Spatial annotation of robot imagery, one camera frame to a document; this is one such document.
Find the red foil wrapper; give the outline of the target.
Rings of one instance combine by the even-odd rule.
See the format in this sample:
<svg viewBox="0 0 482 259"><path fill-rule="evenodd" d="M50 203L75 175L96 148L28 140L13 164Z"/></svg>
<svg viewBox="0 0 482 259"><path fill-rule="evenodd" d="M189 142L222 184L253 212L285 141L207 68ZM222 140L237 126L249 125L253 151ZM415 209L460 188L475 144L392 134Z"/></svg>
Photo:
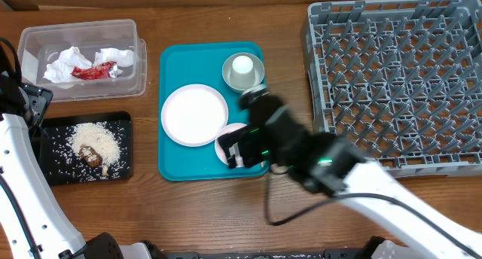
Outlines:
<svg viewBox="0 0 482 259"><path fill-rule="evenodd" d="M121 74L122 71L118 68L115 61L104 62L88 69L80 69L78 67L74 67L71 73L73 77L84 81L116 78L118 75Z"/></svg>

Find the large white plate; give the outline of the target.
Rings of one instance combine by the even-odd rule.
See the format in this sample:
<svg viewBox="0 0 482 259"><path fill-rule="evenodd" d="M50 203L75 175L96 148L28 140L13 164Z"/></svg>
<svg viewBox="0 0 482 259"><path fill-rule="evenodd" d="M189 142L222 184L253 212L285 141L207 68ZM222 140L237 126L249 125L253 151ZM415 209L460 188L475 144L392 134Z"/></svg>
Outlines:
<svg viewBox="0 0 482 259"><path fill-rule="evenodd" d="M204 84L189 84L172 92L160 113L164 132L174 142L199 147L213 142L227 125L229 109L224 97Z"/></svg>

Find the white napkin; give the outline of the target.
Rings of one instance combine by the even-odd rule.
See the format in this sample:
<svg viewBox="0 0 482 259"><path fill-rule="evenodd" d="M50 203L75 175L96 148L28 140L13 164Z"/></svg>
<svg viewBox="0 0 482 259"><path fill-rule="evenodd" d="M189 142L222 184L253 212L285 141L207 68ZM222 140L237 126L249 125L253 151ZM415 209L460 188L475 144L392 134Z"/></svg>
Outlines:
<svg viewBox="0 0 482 259"><path fill-rule="evenodd" d="M81 54L78 47L70 47L62 51L57 60L47 64L44 78L53 83L78 81L78 78L72 75L74 68L89 69L92 65L92 62Z"/></svg>
<svg viewBox="0 0 482 259"><path fill-rule="evenodd" d="M134 52L131 50L118 50L116 48L102 48L95 53L94 66L105 62L116 62L118 67L129 67L134 63Z"/></svg>

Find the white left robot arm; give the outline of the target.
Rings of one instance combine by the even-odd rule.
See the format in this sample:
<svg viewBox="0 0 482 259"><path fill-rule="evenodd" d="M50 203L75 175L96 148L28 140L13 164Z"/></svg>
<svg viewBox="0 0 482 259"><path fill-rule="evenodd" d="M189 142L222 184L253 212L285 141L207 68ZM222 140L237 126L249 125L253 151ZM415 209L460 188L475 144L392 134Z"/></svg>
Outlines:
<svg viewBox="0 0 482 259"><path fill-rule="evenodd" d="M11 56L6 52L13 51ZM31 136L53 98L50 90L22 82L18 55L1 39L1 225L15 258L162 258L149 241L118 245L109 233L85 240L54 197Z"/></svg>

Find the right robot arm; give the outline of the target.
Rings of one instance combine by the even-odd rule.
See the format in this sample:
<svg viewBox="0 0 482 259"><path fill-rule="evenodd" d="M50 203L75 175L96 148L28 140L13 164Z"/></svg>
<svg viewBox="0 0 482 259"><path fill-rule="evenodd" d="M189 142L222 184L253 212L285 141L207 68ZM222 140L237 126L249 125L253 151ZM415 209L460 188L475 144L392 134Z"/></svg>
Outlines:
<svg viewBox="0 0 482 259"><path fill-rule="evenodd" d="M311 193L327 196L384 227L424 258L479 258L481 234L442 215L374 160L331 133L311 133L275 96L244 101L249 124L219 137L230 168L263 161L284 166Z"/></svg>

